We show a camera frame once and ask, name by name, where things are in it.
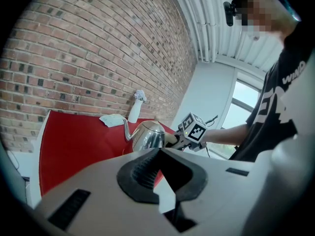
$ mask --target window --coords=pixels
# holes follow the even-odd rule
[[[232,102],[221,129],[245,124],[257,103],[259,95],[260,90],[245,82],[236,81]],[[208,143],[208,149],[226,159],[229,159],[235,152],[235,147],[232,145]]]

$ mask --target red tabletop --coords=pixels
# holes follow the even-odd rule
[[[129,122],[130,132],[145,120]],[[166,132],[174,132],[162,126]],[[123,125],[109,128],[99,117],[51,111],[40,148],[41,195],[93,163],[121,156],[125,146]]]

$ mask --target gooseneck spout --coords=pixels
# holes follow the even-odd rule
[[[124,127],[125,127],[125,139],[128,142],[132,138],[132,135],[130,134],[127,120],[123,119],[123,121],[124,121]]]

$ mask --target forearm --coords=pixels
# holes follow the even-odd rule
[[[202,138],[203,142],[216,144],[240,145],[249,131],[247,124],[236,126],[229,129],[211,129],[206,131]]]

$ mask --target ceiling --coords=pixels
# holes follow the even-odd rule
[[[232,0],[178,0],[196,55],[202,62],[228,61],[230,65],[235,62],[262,78],[279,58],[282,44],[271,35],[253,41],[241,26],[227,26],[223,9],[225,1]]]

